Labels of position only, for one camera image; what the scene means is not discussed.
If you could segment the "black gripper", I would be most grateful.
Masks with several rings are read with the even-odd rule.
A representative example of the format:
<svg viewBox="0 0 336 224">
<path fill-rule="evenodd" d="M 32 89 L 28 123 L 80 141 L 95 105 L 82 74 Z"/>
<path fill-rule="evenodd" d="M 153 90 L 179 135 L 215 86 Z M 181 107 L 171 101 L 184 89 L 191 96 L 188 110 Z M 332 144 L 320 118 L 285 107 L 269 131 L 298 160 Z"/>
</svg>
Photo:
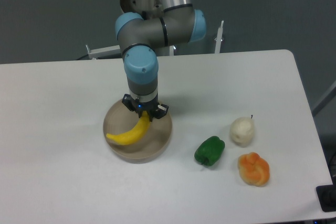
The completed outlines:
<svg viewBox="0 0 336 224">
<path fill-rule="evenodd" d="M 157 97 L 149 102 L 140 102 L 139 99 L 133 99 L 130 94 L 125 94 L 122 98 L 122 103 L 129 111 L 135 112 L 139 118 L 142 116 L 143 111 L 147 111 L 150 122 L 153 119 L 163 118 L 169 110 L 168 105 L 159 104 Z"/>
</svg>

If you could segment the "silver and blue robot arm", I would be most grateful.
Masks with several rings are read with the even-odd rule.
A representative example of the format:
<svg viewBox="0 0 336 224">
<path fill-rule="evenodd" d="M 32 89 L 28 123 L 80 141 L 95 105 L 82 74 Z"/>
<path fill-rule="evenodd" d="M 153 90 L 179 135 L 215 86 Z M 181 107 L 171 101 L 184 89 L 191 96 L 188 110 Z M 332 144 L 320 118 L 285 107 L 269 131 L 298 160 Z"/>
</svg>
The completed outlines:
<svg viewBox="0 0 336 224">
<path fill-rule="evenodd" d="M 168 105 L 158 102 L 159 63 L 155 50 L 201 40 L 206 21 L 191 0 L 129 0 L 115 21 L 129 93 L 122 103 L 150 120 L 166 116 Z"/>
</svg>

